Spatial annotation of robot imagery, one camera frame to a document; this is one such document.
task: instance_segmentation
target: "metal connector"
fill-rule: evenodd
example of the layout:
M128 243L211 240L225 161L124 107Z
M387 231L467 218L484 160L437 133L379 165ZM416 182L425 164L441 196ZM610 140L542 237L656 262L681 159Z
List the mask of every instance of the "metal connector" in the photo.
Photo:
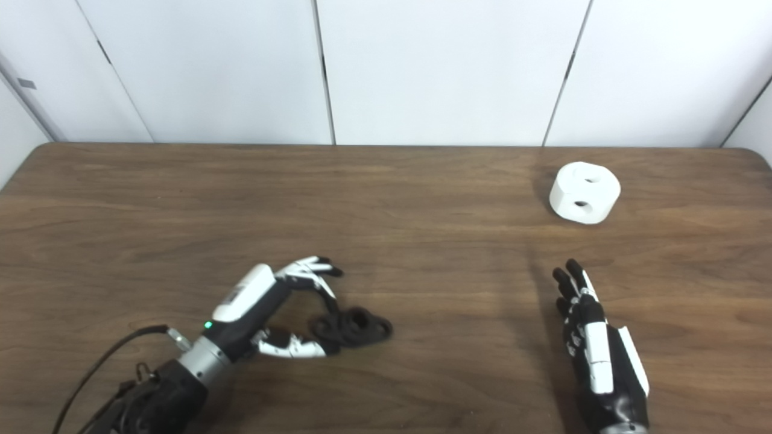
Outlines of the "metal connector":
M179 348L183 353L187 353L191 350L191 348L193 348L193 344L191 344L191 342L185 336L182 336L182 333L177 331L176 328L169 327L169 330L166 332L166 334L169 335L169 337L177 345L177 348Z

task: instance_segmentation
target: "silver metal wrist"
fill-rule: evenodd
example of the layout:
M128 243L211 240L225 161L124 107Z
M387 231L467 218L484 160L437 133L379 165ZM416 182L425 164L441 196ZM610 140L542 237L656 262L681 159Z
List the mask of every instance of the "silver metal wrist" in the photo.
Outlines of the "silver metal wrist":
M607 426L598 434L648 434L648 429L639 423L624 422Z

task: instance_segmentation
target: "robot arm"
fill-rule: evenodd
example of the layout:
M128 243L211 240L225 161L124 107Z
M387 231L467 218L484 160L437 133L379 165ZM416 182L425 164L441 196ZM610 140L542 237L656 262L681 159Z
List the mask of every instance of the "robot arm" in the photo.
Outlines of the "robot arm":
M320 274L342 276L327 258L311 256L274 273L255 266L215 308L193 345L173 329L183 354L164 363L147 381L130 382L90 422L89 434L178 434L203 407L208 388L231 364L256 352L283 358L315 358L388 339L391 324L355 307L341 312ZM269 318L294 290L318 293L327 315L312 326L316 340L275 328Z
M648 379L626 327L608 325L589 276L574 259L553 271L563 339L578 383L577 404L598 434L648 432Z

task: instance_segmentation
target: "black cable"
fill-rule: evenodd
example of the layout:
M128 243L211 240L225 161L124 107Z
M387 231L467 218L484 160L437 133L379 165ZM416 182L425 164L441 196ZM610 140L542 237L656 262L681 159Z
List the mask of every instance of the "black cable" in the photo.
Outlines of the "black cable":
M96 372L97 369L99 369L99 367L102 366L102 363L104 363L108 358L110 358L110 356L113 355L115 351L118 351L118 349L123 347L127 342L132 341L137 337L143 336L145 334L153 334L153 333L165 334L168 330L169 330L169 326L166 324L155 325L150 327L142 327L139 330L135 330L129 333L123 339L116 342L112 347L110 347L110 349L107 350L104 354L102 354L102 357L100 357L99 360L97 360L96 363L94 363L91 366L91 368L89 368L89 370L86 372L83 378L81 378L80 381L78 381L78 385L75 387L75 390L73 390L73 393L64 402L62 411L59 412L59 417L56 418L56 423L53 426L52 434L59 433L59 429L62 428L62 423L64 422L64 418L67 416L69 407L73 404L73 401L75 401L75 397L78 395L78 392L80 392L80 389L82 389L83 386L86 385L86 383L89 381L91 376L94 375L94 372Z

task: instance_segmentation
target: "white finger segment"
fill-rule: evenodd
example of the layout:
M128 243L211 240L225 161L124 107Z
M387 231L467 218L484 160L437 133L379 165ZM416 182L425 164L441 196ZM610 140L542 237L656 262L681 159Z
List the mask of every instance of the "white finger segment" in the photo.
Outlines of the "white finger segment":
M611 352L608 347L606 323L589 323L584 326L587 348L584 355L590 367L590 388L595 394L614 391L614 371L611 368Z
M625 350L630 358L630 363L632 363L632 369L635 371L635 376L638 377L638 383L640 383L641 388L646 393L646 396L648 396L648 377L646 376L646 371L643 369L641 358L638 356L638 350L635 349L635 344L632 342L630 331L627 327L622 327L619 329L619 336L622 338L622 343L625 345Z

